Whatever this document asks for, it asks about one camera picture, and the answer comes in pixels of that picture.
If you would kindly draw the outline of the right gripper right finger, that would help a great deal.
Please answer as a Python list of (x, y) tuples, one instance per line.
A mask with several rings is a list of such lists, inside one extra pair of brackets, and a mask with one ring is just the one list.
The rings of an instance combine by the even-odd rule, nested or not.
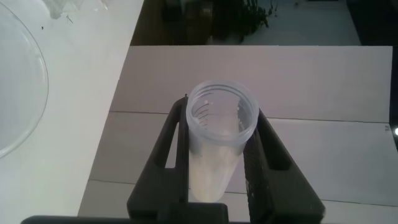
[(325, 206), (259, 113), (243, 152), (251, 223), (320, 223)]

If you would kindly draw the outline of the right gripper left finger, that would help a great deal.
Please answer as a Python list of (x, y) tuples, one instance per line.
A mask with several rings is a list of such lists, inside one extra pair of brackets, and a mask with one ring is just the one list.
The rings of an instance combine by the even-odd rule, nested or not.
[[(188, 202), (189, 137), (185, 110), (188, 97), (177, 100), (127, 201), (132, 220), (156, 220), (173, 203)], [(172, 140), (177, 135), (175, 166), (166, 168)]]

